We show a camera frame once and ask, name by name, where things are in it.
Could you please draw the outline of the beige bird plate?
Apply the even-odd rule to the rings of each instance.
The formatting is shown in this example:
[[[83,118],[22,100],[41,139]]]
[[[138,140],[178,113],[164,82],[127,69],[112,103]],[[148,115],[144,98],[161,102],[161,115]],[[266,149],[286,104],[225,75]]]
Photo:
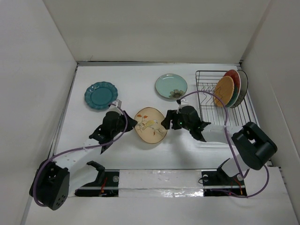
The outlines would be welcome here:
[[[159,143],[167,134],[167,130],[161,125],[164,119],[164,115],[156,108],[143,108],[134,117],[137,121],[135,131],[144,142]]]

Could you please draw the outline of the light blue flower plate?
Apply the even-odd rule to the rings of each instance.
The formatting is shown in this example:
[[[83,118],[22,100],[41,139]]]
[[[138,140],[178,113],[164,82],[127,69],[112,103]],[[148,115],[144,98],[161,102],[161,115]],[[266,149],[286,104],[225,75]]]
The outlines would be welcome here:
[[[177,74],[161,75],[155,82],[157,93],[167,99],[178,99],[188,90],[186,80]]]

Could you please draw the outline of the orange woven plate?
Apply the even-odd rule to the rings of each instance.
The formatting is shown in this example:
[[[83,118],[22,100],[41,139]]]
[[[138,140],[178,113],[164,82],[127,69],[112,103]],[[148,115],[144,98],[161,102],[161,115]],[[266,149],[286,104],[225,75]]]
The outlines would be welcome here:
[[[216,106],[223,107],[227,105],[234,93],[234,81],[230,76],[223,76],[215,86],[213,97]]]

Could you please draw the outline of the red plate blue flower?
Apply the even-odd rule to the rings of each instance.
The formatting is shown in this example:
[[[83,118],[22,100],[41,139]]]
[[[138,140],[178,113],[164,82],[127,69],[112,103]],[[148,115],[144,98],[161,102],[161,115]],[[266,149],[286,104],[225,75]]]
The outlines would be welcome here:
[[[240,94],[240,84],[241,84],[240,74],[238,73],[237,70],[232,69],[232,70],[227,71],[224,76],[231,77],[234,82],[233,95],[232,95],[229,103],[226,105],[226,107],[232,107],[234,105],[234,103],[237,101],[237,98]]]

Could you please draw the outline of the grey tree plate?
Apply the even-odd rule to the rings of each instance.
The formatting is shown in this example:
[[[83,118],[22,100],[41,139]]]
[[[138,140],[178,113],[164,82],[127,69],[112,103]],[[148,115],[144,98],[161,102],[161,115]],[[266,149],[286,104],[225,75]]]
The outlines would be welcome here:
[[[242,103],[248,90],[248,76],[246,72],[243,70],[238,70],[237,72],[240,75],[240,93],[235,104],[233,105],[233,108],[239,106]]]

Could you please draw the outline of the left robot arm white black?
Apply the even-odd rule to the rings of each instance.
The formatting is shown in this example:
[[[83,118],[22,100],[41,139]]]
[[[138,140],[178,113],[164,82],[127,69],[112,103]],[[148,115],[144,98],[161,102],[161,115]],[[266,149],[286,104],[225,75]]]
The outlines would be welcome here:
[[[126,132],[131,131],[137,121],[118,109],[108,111],[87,143],[82,147],[67,150],[44,160],[38,167],[29,194],[41,207],[57,210],[69,194],[71,176],[85,165],[93,166],[88,180],[94,186],[104,182],[105,168],[95,161],[95,157],[104,153]]]

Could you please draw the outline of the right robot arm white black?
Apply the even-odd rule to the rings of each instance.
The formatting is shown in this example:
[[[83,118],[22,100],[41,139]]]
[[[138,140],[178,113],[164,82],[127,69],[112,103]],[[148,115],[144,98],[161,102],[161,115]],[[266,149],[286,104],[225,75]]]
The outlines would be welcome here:
[[[183,128],[197,141],[234,146],[238,154],[224,161],[217,169],[217,180],[221,184],[228,184],[240,172],[260,170],[278,150],[276,144],[255,123],[248,122],[242,127],[212,124],[202,121],[196,109],[190,105],[167,111],[161,125],[167,130]]]

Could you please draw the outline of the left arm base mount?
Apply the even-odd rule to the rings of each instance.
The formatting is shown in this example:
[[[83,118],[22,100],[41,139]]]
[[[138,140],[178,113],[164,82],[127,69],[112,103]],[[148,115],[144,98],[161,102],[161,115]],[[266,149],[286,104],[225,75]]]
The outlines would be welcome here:
[[[77,197],[118,197],[119,170],[106,170],[103,175],[97,175],[95,180],[86,183],[75,191]]]

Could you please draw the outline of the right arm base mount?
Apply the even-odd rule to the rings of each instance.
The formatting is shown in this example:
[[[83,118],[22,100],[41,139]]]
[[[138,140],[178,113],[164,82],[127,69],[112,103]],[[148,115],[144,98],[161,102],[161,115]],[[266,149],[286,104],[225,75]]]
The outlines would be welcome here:
[[[209,196],[247,196],[244,181],[237,176],[228,177],[218,174],[217,170],[202,170],[198,183],[203,186],[203,195]]]

